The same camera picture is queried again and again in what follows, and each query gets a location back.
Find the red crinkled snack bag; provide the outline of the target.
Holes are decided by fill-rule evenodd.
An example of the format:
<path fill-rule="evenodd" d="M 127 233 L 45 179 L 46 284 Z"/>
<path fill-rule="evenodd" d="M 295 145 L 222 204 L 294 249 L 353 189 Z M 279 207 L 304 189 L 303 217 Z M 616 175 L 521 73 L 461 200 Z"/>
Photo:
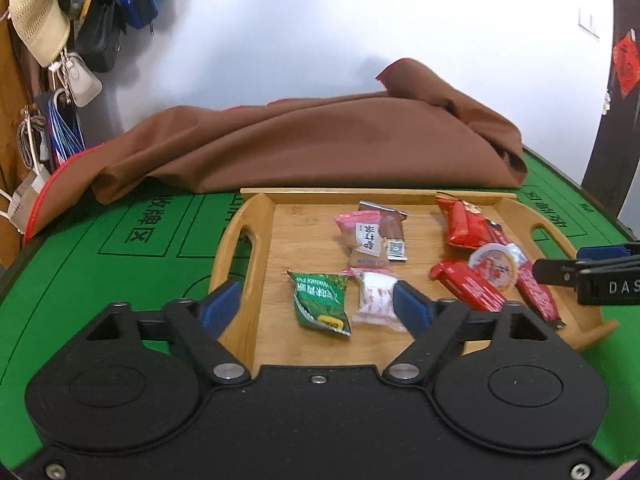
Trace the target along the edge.
<path fill-rule="evenodd" d="M 436 204 L 447 223 L 447 244 L 477 249 L 492 242 L 484 214 L 476 205 L 446 193 L 436 194 Z"/>

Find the red chocolate bar packet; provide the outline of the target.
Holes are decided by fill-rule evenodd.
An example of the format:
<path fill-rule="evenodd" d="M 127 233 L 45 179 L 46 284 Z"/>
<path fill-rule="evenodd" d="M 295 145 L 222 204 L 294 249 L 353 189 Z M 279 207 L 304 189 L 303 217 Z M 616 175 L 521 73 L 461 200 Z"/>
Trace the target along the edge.
<path fill-rule="evenodd" d="M 500 312 L 506 303 L 506 297 L 494 285 L 462 261 L 442 260 L 428 271 L 428 277 L 439 281 L 472 310 Z"/>

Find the dark wooden door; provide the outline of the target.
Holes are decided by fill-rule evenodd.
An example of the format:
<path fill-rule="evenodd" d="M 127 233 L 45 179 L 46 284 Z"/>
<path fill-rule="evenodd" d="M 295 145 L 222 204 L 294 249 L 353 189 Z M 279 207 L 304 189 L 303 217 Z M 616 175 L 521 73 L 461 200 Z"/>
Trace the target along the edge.
<path fill-rule="evenodd" d="M 613 44 L 639 30 L 639 0 L 613 0 Z M 602 209 L 617 216 L 639 162 L 639 89 L 623 96 L 610 70 L 611 108 L 600 121 L 582 188 Z"/>

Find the orange brown coat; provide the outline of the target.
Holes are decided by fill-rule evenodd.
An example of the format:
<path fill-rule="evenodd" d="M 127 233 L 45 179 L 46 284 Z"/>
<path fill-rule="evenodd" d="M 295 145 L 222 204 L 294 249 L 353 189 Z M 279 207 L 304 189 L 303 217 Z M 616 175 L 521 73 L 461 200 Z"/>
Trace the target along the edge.
<path fill-rule="evenodd" d="M 1 0 L 1 17 L 8 9 L 9 0 Z M 1 189 L 11 197 L 27 174 L 21 155 L 18 154 L 15 133 L 29 94 L 18 62 L 20 46 L 9 20 L 1 20 L 0 32 Z M 21 234 L 18 234 L 9 220 L 1 217 L 1 265 L 4 268 L 7 269 L 12 264 L 21 247 Z"/>

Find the white light switch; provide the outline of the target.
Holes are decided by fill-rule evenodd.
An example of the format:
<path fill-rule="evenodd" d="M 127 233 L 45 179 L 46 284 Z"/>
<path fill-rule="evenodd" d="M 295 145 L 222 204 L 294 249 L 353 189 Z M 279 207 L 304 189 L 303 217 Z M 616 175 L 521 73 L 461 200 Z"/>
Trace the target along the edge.
<path fill-rule="evenodd" d="M 578 26 L 591 36 L 599 38 L 598 19 L 588 10 L 580 10 L 578 14 Z"/>

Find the black handbag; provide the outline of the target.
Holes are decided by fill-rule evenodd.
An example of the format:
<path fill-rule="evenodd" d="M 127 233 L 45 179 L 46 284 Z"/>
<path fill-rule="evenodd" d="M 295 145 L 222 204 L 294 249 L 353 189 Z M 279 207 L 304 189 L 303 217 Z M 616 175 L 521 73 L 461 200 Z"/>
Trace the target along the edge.
<path fill-rule="evenodd" d="M 107 73 L 115 66 L 125 28 L 122 9 L 115 0 L 92 0 L 75 39 L 75 52 L 93 72 Z"/>

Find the blue striped tote bag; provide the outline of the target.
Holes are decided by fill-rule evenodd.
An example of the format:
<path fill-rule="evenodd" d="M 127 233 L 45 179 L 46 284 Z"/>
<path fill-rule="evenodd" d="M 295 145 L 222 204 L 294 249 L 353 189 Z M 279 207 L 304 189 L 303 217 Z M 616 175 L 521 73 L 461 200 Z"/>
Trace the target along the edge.
<path fill-rule="evenodd" d="M 36 97 L 36 104 L 46 120 L 46 133 L 55 168 L 85 151 L 77 106 L 63 89 L 40 94 Z"/>

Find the white paper bag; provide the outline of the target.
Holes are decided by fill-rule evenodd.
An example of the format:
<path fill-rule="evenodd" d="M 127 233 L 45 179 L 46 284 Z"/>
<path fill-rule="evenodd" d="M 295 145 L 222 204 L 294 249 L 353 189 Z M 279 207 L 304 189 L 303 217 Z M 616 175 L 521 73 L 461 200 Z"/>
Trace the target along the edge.
<path fill-rule="evenodd" d="M 38 164 L 36 169 L 29 170 L 26 178 L 12 194 L 1 191 L 1 197 L 8 202 L 8 206 L 1 209 L 1 217 L 8 220 L 20 234 L 26 232 L 32 206 L 50 177 L 47 168 Z"/>

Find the beige sun hat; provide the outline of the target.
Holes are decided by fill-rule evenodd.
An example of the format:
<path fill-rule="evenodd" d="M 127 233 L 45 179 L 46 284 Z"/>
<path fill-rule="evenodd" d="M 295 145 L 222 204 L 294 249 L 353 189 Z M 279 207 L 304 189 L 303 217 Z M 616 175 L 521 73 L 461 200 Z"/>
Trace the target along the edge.
<path fill-rule="evenodd" d="M 9 0 L 18 38 L 42 67 L 48 67 L 66 46 L 70 19 L 58 0 Z"/>

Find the blue pouch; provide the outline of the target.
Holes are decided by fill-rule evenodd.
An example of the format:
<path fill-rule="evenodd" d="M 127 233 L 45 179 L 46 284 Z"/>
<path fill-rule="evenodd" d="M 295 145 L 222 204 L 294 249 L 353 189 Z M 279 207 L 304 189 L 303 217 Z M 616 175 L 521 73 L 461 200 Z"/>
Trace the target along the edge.
<path fill-rule="evenodd" d="M 158 9 L 155 0 L 114 0 L 122 10 L 126 24 L 141 30 L 151 27 L 157 18 Z"/>

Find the brown nut snack packet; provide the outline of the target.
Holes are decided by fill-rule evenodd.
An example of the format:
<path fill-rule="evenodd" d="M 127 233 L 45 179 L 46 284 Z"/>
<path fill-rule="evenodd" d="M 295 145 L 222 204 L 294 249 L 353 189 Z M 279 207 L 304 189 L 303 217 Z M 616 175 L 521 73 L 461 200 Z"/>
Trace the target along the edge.
<path fill-rule="evenodd" d="M 380 234 L 386 240 L 386 258 L 390 261 L 405 262 L 407 260 L 406 241 L 402 222 L 407 219 L 408 214 L 403 210 L 366 200 L 360 200 L 358 209 L 374 210 L 380 213 Z"/>

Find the green snack packet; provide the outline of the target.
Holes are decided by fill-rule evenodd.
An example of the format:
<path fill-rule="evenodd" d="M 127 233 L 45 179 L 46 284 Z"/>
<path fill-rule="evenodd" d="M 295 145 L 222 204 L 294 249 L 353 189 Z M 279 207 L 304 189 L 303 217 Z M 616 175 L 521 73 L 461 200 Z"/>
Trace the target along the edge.
<path fill-rule="evenodd" d="M 288 270 L 293 308 L 300 326 L 337 336 L 352 336 L 345 309 L 348 277 L 341 273 L 299 273 Z"/>

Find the long red wafer bar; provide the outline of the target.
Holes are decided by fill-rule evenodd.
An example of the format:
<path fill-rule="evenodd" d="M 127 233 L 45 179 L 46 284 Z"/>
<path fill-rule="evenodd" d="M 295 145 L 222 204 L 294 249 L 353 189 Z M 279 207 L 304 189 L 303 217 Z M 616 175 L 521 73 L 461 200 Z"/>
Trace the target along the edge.
<path fill-rule="evenodd" d="M 486 220 L 491 238 L 504 246 L 512 256 L 518 268 L 516 289 L 524 302 L 533 309 L 544 322 L 554 330 L 562 330 L 565 323 L 560 317 L 558 306 L 550 290 L 544 284 L 539 284 L 534 278 L 533 263 L 526 257 L 521 247 L 504 234 L 502 226 L 497 222 Z"/>

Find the pink clear pastry packet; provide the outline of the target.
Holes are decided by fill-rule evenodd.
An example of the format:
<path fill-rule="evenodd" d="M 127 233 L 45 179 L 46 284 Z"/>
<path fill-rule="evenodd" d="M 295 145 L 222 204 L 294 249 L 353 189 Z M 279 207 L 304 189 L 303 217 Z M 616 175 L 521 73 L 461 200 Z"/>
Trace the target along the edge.
<path fill-rule="evenodd" d="M 376 210 L 358 210 L 339 214 L 334 222 L 350 250 L 352 268 L 384 268 L 388 259 L 380 233 L 382 214 Z"/>

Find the red round jelly cup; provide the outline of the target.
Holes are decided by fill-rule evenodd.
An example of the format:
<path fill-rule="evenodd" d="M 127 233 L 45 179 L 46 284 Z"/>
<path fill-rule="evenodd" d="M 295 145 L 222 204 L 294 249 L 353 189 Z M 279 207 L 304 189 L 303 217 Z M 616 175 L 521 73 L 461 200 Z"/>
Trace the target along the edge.
<path fill-rule="evenodd" d="M 472 252 L 468 265 L 500 292 L 515 286 L 518 265 L 506 246 L 489 243 Z"/>

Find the bamboo serving tray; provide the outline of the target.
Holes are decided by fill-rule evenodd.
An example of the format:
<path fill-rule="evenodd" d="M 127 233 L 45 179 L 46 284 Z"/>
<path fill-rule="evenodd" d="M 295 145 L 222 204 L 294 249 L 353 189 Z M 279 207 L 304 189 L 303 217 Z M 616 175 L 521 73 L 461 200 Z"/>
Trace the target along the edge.
<path fill-rule="evenodd" d="M 244 188 L 244 203 L 222 234 L 210 288 L 231 278 L 236 243 L 250 241 L 241 304 L 220 337 L 252 373 L 263 365 L 359 365 L 384 368 L 412 341 L 394 315 L 392 287 L 406 281 L 431 300 L 450 297 L 430 278 L 442 260 L 467 262 L 446 243 L 446 220 L 433 191 L 370 188 Z M 374 244 L 381 227 L 335 219 L 363 202 L 403 211 L 404 235 L 377 242 L 404 260 L 365 268 L 352 242 Z"/>

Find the brown cloth cover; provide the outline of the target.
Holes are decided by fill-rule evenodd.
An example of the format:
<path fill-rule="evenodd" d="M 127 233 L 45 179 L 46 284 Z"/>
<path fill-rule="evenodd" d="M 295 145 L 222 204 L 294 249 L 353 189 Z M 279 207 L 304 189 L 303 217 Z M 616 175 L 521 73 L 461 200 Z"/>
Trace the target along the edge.
<path fill-rule="evenodd" d="M 402 58 L 382 90 L 209 110 L 175 106 L 55 171 L 29 211 L 33 236 L 86 191 L 104 204 L 155 178 L 194 193 L 243 186 L 519 188 L 510 120 Z"/>

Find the red door decoration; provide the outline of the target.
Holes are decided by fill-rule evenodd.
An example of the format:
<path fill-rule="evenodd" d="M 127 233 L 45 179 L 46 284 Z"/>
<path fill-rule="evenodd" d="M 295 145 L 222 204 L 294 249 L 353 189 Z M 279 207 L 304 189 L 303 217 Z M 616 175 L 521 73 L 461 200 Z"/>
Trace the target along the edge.
<path fill-rule="evenodd" d="M 625 99 L 639 82 L 639 50 L 633 28 L 614 44 L 612 61 L 620 95 Z"/>

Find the small grey purse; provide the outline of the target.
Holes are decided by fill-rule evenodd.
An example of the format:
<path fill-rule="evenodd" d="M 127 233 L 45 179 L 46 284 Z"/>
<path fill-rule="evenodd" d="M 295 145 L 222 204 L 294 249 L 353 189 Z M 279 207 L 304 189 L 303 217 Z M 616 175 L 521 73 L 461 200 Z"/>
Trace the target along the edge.
<path fill-rule="evenodd" d="M 77 107 L 86 107 L 102 92 L 102 82 L 76 52 L 62 51 L 49 70 Z"/>

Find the white pink candy packet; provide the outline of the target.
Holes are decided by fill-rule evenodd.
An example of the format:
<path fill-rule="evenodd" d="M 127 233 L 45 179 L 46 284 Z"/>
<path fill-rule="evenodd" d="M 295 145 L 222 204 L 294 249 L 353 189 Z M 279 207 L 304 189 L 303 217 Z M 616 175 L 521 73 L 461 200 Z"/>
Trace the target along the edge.
<path fill-rule="evenodd" d="M 358 308 L 352 320 L 359 324 L 386 326 L 405 333 L 393 309 L 393 287 L 398 276 L 384 268 L 347 268 L 344 274 L 358 283 Z"/>

